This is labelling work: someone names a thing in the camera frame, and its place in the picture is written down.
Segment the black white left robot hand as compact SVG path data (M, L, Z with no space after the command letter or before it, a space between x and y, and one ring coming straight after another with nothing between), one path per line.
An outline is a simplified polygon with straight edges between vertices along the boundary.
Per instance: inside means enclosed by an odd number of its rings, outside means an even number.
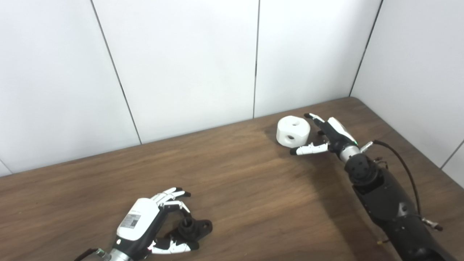
M169 213L179 211L184 217L191 217L188 207L179 200L190 196L182 188L174 187L150 198L139 198L116 230L109 260L141 261L152 254L179 254L199 249L199 243L180 237L156 237Z

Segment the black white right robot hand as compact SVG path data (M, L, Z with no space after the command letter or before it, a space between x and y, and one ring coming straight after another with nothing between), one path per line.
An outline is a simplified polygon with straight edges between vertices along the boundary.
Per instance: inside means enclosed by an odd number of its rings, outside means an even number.
M320 145L310 143L305 146L290 149L290 155L309 155L323 152L335 153L340 160L346 161L348 158L361 154L358 143L345 127L334 117L324 121L320 116L306 113L304 116L311 119L319 128L319 132L327 138L327 141Z

